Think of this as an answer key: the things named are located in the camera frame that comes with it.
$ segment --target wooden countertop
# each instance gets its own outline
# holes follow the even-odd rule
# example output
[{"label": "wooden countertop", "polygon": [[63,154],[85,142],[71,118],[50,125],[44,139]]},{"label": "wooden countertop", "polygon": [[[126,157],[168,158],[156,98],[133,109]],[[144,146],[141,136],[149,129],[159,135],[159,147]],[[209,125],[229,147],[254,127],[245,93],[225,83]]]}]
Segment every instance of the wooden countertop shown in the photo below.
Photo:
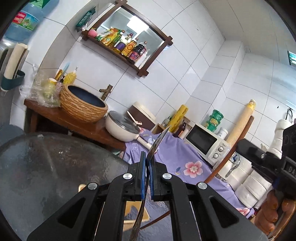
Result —
[{"label": "wooden countertop", "polygon": [[39,115],[87,138],[119,150],[125,150],[124,142],[114,138],[105,128],[105,118],[96,123],[83,123],[68,115],[62,108],[47,108],[36,101],[25,99],[24,105]]}]

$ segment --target bolt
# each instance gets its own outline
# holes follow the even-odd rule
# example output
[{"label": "bolt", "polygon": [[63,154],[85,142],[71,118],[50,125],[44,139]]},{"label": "bolt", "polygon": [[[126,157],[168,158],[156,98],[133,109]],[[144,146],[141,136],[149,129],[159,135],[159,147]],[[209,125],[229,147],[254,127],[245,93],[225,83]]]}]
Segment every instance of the bolt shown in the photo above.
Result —
[{"label": "bolt", "polygon": [[206,183],[199,183],[197,185],[200,189],[206,189],[207,188],[207,184]]},{"label": "bolt", "polygon": [[172,175],[170,173],[165,173],[165,174],[163,174],[163,178],[164,179],[171,179]]},{"label": "bolt", "polygon": [[133,175],[130,173],[123,174],[124,179],[131,179],[132,177],[133,177]]},{"label": "bolt", "polygon": [[90,190],[95,190],[98,185],[96,183],[90,183],[88,186],[87,186]]}]

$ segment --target yellow roll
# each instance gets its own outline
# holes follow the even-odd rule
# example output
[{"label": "yellow roll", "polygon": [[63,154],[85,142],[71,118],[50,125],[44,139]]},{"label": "yellow roll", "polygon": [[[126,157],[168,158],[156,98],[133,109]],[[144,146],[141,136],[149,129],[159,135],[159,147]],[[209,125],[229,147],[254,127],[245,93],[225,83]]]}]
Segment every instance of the yellow roll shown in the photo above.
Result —
[{"label": "yellow roll", "polygon": [[241,114],[240,119],[236,123],[236,126],[233,128],[232,132],[227,138],[227,142],[230,144],[230,147],[233,147],[240,134],[244,130],[250,116],[252,115],[256,106],[256,102],[254,100],[250,100],[248,105],[245,107],[244,112]]},{"label": "yellow roll", "polygon": [[170,132],[175,132],[176,129],[179,126],[180,121],[183,119],[185,116],[186,112],[188,111],[188,108],[185,105],[181,105],[174,117],[170,120],[168,125],[170,126],[169,131]]}]

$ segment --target ceiling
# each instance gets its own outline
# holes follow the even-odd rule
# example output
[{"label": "ceiling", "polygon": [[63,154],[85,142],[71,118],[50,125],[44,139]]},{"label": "ceiling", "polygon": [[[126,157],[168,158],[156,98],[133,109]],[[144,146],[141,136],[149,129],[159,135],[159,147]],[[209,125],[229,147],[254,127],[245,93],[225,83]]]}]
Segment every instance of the ceiling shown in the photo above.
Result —
[{"label": "ceiling", "polygon": [[287,50],[296,42],[287,26],[264,0],[201,0],[226,40],[242,40],[246,52],[289,64]]}]

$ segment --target sink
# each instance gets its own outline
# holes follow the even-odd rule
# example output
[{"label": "sink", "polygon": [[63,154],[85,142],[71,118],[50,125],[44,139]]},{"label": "sink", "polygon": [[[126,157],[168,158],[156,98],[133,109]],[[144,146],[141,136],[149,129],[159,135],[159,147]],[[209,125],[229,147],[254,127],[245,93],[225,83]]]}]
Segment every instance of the sink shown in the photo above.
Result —
[{"label": "sink", "polygon": [[65,85],[60,99],[61,107],[69,115],[82,122],[97,122],[108,110],[105,101],[75,85]]}]

